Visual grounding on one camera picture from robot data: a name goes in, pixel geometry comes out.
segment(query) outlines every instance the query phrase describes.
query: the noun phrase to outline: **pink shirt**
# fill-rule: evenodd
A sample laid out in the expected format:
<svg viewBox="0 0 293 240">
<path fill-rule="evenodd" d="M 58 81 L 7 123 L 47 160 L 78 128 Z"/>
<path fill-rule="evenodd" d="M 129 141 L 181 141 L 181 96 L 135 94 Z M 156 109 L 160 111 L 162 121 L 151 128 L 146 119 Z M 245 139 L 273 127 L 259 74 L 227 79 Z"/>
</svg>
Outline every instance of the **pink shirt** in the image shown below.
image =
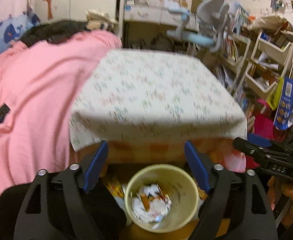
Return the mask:
<svg viewBox="0 0 293 240">
<path fill-rule="evenodd" d="M 86 79 L 121 41 L 106 31 L 78 33 L 60 45 L 16 42 L 0 54 L 0 194 L 33 181 L 39 169 L 69 165 L 71 106 Z"/>
</svg>

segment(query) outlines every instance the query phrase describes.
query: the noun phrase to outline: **metal screw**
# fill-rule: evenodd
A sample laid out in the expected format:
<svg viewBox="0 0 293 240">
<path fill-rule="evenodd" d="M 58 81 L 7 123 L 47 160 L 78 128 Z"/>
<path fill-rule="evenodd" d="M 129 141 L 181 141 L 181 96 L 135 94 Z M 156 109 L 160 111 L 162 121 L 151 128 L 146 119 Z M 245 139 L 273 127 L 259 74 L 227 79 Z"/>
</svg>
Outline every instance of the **metal screw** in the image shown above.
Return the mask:
<svg viewBox="0 0 293 240">
<path fill-rule="evenodd" d="M 78 168 L 80 168 L 80 165 L 78 165 L 77 163 L 73 163 L 70 165 L 71 171 L 76 171 Z"/>
<path fill-rule="evenodd" d="M 255 171 L 253 170 L 247 170 L 247 174 L 250 176 L 254 176 L 255 175 Z"/>
<path fill-rule="evenodd" d="M 39 170 L 38 171 L 38 175 L 43 176 L 47 173 L 47 171 L 45 169 Z"/>
<path fill-rule="evenodd" d="M 221 164 L 215 164 L 214 169 L 216 169 L 217 171 L 221 171 L 224 169 L 224 167 Z"/>
</svg>

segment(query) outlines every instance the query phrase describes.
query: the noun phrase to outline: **table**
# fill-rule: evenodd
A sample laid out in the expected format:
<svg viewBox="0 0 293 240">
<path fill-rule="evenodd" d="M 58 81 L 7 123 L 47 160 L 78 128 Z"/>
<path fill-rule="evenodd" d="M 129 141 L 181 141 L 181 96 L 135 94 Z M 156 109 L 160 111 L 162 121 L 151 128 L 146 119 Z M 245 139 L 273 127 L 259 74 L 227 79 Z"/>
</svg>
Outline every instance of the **table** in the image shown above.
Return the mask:
<svg viewBox="0 0 293 240">
<path fill-rule="evenodd" d="M 162 24 L 179 26 L 182 23 L 181 15 L 170 14 L 165 7 L 158 6 L 127 6 L 124 12 L 123 47 L 128 47 L 128 33 L 130 22 L 145 22 L 151 24 Z M 199 32 L 199 24 L 196 22 L 195 14 L 190 15 L 190 21 L 185 29 Z"/>
<path fill-rule="evenodd" d="M 109 163 L 184 161 L 184 143 L 192 140 L 213 161 L 227 166 L 227 155 L 233 170 L 243 170 L 232 139 L 246 133 L 239 105 L 200 60 L 155 51 L 109 52 L 82 88 L 70 119 L 75 152 L 83 156 L 106 140 Z"/>
</svg>

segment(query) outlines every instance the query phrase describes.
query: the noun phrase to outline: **hand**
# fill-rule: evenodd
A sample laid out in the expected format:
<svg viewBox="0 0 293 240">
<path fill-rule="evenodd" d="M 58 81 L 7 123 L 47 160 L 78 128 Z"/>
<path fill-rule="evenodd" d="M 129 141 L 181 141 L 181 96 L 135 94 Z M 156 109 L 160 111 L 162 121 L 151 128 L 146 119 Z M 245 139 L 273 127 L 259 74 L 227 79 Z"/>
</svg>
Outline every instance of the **hand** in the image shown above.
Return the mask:
<svg viewBox="0 0 293 240">
<path fill-rule="evenodd" d="M 270 201 L 272 210 L 274 209 L 274 206 L 275 206 L 274 205 L 274 201 L 275 201 L 274 181 L 275 181 L 275 178 L 271 177 L 271 179 L 269 180 L 267 184 L 270 187 L 267 195 L 268 195 L 268 199 Z M 293 223 L 293 183 L 289 183 L 289 182 L 282 183 L 281 191 L 285 196 L 290 197 L 292 199 L 292 203 L 289 208 L 289 211 L 283 217 L 281 221 L 282 225 L 284 225 L 286 228 L 289 228 L 290 225 Z"/>
</svg>

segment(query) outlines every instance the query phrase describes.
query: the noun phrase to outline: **blue bedding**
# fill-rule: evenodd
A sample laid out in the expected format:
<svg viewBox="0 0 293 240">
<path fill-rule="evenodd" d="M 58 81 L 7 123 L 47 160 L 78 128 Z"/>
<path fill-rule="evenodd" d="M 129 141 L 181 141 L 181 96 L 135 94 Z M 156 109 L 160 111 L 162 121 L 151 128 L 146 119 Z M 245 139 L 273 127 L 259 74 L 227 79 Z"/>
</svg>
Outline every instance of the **blue bedding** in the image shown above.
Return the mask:
<svg viewBox="0 0 293 240">
<path fill-rule="evenodd" d="M 18 40 L 23 33 L 39 23 L 40 19 L 31 9 L 22 12 L 18 17 L 8 15 L 6 20 L 0 21 L 0 53 L 11 46 L 11 41 Z"/>
</svg>

